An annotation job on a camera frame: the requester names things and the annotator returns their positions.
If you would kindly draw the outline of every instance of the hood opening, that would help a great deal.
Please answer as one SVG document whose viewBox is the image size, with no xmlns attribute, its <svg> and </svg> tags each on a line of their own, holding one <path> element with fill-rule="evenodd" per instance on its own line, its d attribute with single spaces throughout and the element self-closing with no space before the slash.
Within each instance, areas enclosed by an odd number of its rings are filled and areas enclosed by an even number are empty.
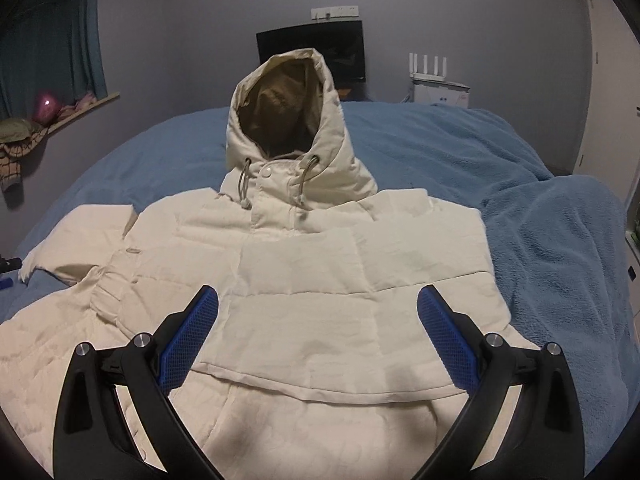
<svg viewBox="0 0 640 480">
<path fill-rule="evenodd" d="M 242 132 L 267 159 L 311 149 L 322 111 L 322 83 L 312 59 L 289 59 L 265 73 L 238 108 Z"/>
</svg>

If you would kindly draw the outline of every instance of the white power outlet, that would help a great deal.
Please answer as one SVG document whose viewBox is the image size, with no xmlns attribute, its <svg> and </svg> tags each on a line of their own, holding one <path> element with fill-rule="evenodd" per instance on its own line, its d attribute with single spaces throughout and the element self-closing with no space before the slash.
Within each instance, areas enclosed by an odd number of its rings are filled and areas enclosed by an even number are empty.
<svg viewBox="0 0 640 480">
<path fill-rule="evenodd" d="M 311 9 L 312 20 L 326 20 L 327 18 L 343 18 L 345 16 L 359 16 L 358 6 L 318 7 Z"/>
</svg>

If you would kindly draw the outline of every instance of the blue blanket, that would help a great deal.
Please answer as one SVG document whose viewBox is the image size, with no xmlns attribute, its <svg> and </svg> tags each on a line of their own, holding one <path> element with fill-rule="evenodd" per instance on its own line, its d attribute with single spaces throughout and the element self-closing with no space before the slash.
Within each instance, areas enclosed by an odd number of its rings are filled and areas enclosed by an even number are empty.
<svg viewBox="0 0 640 480">
<path fill-rule="evenodd" d="M 132 203 L 218 188 L 225 175 L 228 110 L 173 118 L 89 169 L 20 244 L 18 256 L 83 203 Z M 484 110 L 383 103 L 344 105 L 356 155 L 380 189 L 424 187 L 478 208 L 513 325 L 562 345 L 577 387 L 586 468 L 607 452 L 640 397 L 618 200 L 585 176 L 554 178 L 534 150 Z M 36 272 L 0 291 L 0 320 L 64 286 Z"/>
</svg>

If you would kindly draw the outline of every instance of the window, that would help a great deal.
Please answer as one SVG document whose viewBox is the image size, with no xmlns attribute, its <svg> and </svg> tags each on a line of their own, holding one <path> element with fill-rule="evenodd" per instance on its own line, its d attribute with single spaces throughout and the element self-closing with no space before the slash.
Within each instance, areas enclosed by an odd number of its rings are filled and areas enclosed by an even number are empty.
<svg viewBox="0 0 640 480">
<path fill-rule="evenodd" d="M 30 118 L 36 96 L 107 96 L 97 0 L 23 0 L 0 37 L 0 119 Z"/>
</svg>

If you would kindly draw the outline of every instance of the silver screw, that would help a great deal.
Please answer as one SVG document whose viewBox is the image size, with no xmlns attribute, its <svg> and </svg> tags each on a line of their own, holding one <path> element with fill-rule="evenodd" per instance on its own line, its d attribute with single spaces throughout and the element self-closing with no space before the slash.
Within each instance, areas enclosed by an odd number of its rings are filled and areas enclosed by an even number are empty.
<svg viewBox="0 0 640 480">
<path fill-rule="evenodd" d="M 546 351 L 551 355 L 560 355 L 562 353 L 562 348 L 560 348 L 558 343 L 549 343 L 546 346 Z"/>
<path fill-rule="evenodd" d="M 149 344 L 150 341 L 151 341 L 151 336 L 146 332 L 143 332 L 142 334 L 138 334 L 137 336 L 135 336 L 135 338 L 133 338 L 133 344 L 138 348 L 144 348 L 146 345 Z"/>
<path fill-rule="evenodd" d="M 485 339 L 489 343 L 489 346 L 492 346 L 494 348 L 498 348 L 498 346 L 502 346 L 502 343 L 504 343 L 504 339 L 502 339 L 502 336 L 493 332 L 487 334 Z"/>
<path fill-rule="evenodd" d="M 89 343 L 80 343 L 78 346 L 76 346 L 76 354 L 78 355 L 87 355 L 89 353 L 89 350 L 91 350 Z"/>
</svg>

